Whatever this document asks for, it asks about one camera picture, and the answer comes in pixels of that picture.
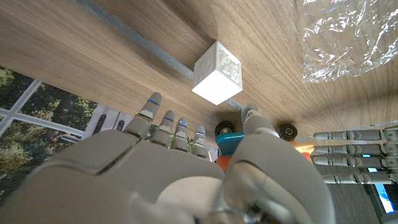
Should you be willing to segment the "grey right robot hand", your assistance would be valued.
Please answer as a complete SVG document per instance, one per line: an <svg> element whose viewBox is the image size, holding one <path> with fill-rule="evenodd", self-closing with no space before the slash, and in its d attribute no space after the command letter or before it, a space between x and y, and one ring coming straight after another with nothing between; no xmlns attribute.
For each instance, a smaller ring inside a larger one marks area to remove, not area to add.
<svg viewBox="0 0 398 224"><path fill-rule="evenodd" d="M122 131L94 134L34 169L1 207L2 223L334 223L319 171L280 138L254 104L226 170L198 126L164 115L153 93Z"/></svg>

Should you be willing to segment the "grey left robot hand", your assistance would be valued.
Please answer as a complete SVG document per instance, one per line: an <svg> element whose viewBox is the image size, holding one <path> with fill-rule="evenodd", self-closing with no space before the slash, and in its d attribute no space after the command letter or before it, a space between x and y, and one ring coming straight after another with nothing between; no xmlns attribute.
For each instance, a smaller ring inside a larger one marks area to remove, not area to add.
<svg viewBox="0 0 398 224"><path fill-rule="evenodd" d="M327 184L396 184L397 127L315 133L316 140L366 141L366 144L316 146L321 156L312 159L320 166L375 168L377 172L354 172L323 176Z"/></svg>

